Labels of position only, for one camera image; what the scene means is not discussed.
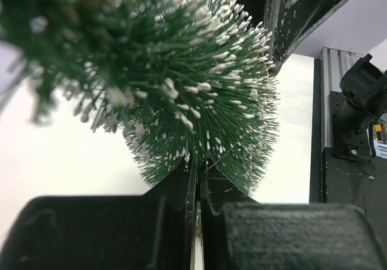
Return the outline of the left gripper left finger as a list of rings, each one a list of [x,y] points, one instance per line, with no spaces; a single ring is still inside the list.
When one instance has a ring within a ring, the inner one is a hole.
[[[2,269],[193,269],[197,171],[181,162],[140,196],[41,196],[21,210]]]

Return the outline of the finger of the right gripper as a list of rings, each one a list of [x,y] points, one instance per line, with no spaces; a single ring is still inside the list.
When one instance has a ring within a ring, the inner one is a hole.
[[[279,72],[301,42],[349,0],[265,0],[264,25],[271,32],[271,71]]]

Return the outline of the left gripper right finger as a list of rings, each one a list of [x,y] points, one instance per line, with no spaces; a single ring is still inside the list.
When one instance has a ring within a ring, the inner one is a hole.
[[[366,216],[342,204],[260,204],[205,161],[199,170],[204,269],[385,269]]]

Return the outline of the small green christmas tree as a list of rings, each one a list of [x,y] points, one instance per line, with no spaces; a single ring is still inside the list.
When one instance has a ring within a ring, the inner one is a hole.
[[[271,36],[237,0],[1,0],[32,122],[62,91],[92,130],[123,131],[152,185],[193,163],[258,186],[276,141]]]

